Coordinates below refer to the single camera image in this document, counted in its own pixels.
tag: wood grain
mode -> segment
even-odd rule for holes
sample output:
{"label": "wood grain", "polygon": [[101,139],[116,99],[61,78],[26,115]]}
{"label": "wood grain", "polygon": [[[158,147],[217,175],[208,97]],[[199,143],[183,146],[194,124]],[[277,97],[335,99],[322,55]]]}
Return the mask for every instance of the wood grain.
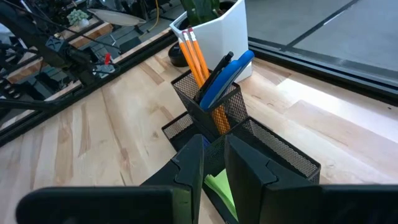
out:
{"label": "wood grain", "polygon": [[[2,223],[33,189],[139,185],[175,154],[161,127],[185,111],[170,81],[187,68],[168,49],[0,149]],[[398,183],[398,108],[258,59],[240,85],[251,116],[322,164],[321,183]],[[200,223],[224,223],[205,194]]]}
{"label": "wood grain", "polygon": [[[103,24],[99,25],[98,27],[95,27],[94,29],[85,33],[85,36],[90,37],[92,39],[97,39],[98,37],[101,37],[102,35],[110,33],[112,31],[112,29],[113,29],[112,24],[104,22]],[[85,37],[77,37],[76,39],[71,40],[69,42],[69,44],[72,44],[76,48],[79,48],[85,44],[88,44],[89,42],[91,42],[91,40],[89,40]],[[26,53],[22,59],[27,60],[28,58],[33,57],[34,55],[35,54],[32,54],[32,53]],[[43,65],[42,65],[43,67],[47,66],[47,63],[45,63],[42,60],[42,58],[34,60],[33,62],[28,63],[27,65],[10,73],[7,77],[8,81],[10,81],[11,83],[16,83],[19,80],[26,78],[35,72],[38,72],[40,70],[41,63],[43,63]]]}

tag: green plant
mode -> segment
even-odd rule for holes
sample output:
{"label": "green plant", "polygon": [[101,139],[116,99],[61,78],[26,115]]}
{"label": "green plant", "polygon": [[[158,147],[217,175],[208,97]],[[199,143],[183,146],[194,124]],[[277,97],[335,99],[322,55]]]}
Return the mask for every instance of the green plant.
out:
{"label": "green plant", "polygon": [[191,26],[218,18],[220,0],[180,0]]}
{"label": "green plant", "polygon": [[71,26],[76,25],[79,21],[81,21],[82,19],[87,19],[88,15],[87,13],[83,12],[82,10],[76,10],[74,9],[68,16],[67,16],[68,20],[69,20],[69,24]]}

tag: black mesh organizer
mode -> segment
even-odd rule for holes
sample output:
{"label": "black mesh organizer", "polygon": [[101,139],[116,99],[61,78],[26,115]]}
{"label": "black mesh organizer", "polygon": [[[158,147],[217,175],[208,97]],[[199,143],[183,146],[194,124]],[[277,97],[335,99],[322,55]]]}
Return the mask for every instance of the black mesh organizer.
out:
{"label": "black mesh organizer", "polygon": [[236,83],[207,111],[193,100],[199,87],[190,70],[173,80],[172,85],[190,116],[216,138],[248,117],[241,88]]}
{"label": "black mesh organizer", "polygon": [[[190,71],[172,81],[182,103],[187,109],[162,130],[176,151],[179,151],[195,134],[202,134],[209,141],[205,151],[203,176],[218,175],[225,169],[224,139],[233,134],[267,157],[294,171],[298,175],[318,184],[320,164],[288,143],[269,128],[248,116],[239,85],[233,84],[208,111],[203,111],[192,99],[198,91]],[[227,126],[220,121],[228,120]],[[223,203],[222,199],[206,184],[203,190],[223,217],[230,224],[238,223]]]}

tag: red tag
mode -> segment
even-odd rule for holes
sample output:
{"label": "red tag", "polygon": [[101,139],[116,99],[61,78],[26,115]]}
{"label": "red tag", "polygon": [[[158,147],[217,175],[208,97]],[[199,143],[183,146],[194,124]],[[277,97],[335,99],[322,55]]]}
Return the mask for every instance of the red tag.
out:
{"label": "red tag", "polygon": [[109,65],[109,61],[111,60],[111,54],[106,53],[105,55],[105,65]]}

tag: pencil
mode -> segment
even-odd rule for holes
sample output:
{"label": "pencil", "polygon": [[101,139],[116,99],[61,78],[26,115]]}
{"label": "pencil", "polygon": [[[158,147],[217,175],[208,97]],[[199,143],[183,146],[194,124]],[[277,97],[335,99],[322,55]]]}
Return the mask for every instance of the pencil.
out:
{"label": "pencil", "polygon": [[178,38],[178,43],[180,44],[181,51],[184,54],[185,59],[187,60],[188,66],[193,74],[193,77],[195,78],[195,81],[198,87],[200,88],[203,85],[203,83],[201,82],[201,77],[197,73],[197,70],[192,62],[192,58],[187,50],[187,47],[185,46],[181,38]]}
{"label": "pencil", "polygon": [[199,88],[200,88],[205,83],[205,77],[201,73],[200,63],[199,63],[198,57],[195,53],[195,50],[193,49],[191,40],[189,39],[188,32],[186,30],[184,30],[184,31],[182,31],[182,35],[185,38],[185,43],[187,45],[189,54],[191,55],[193,64],[195,65],[196,71],[197,71],[198,75],[200,76],[200,86],[199,86]]}
{"label": "pencil", "polygon": [[203,78],[206,80],[209,77],[209,70],[207,69],[206,60],[205,60],[205,58],[203,56],[203,53],[200,50],[199,42],[197,41],[197,37],[193,33],[193,29],[189,28],[188,31],[189,31],[189,34],[191,36],[192,42],[193,42],[193,47],[195,48],[195,51],[196,51],[197,56],[199,58],[200,67],[201,67],[201,73],[203,75]]}

